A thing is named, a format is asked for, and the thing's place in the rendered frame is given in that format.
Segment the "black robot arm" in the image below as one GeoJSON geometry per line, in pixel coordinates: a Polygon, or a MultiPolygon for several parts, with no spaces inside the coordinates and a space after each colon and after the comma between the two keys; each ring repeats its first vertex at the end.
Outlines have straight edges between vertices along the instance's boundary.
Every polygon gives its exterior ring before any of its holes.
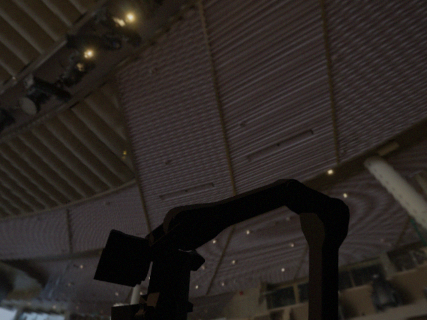
{"type": "MultiPolygon", "coordinates": [[[[218,202],[175,207],[145,238],[112,229],[93,279],[135,287],[153,262],[148,288],[177,285],[189,293],[190,271],[205,262],[196,248],[231,225],[283,206],[300,216],[310,249],[308,320],[338,320],[338,249],[348,234],[350,210],[341,199],[295,179],[278,179],[218,202]]],[[[175,291],[111,307],[111,320],[179,320],[175,291]]]]}

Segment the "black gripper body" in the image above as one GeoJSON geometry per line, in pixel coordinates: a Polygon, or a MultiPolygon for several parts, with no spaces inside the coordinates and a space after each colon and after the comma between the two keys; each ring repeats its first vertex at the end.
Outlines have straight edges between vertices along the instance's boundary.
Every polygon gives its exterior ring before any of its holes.
{"type": "MultiPolygon", "coordinates": [[[[175,291],[175,298],[177,298],[177,305],[179,309],[179,320],[187,320],[187,313],[193,311],[193,303],[188,301],[188,291],[183,287],[177,285],[154,285],[147,290],[147,294],[149,293],[159,293],[166,291],[175,291]]],[[[145,303],[146,295],[140,295],[139,304],[145,303]]]]}

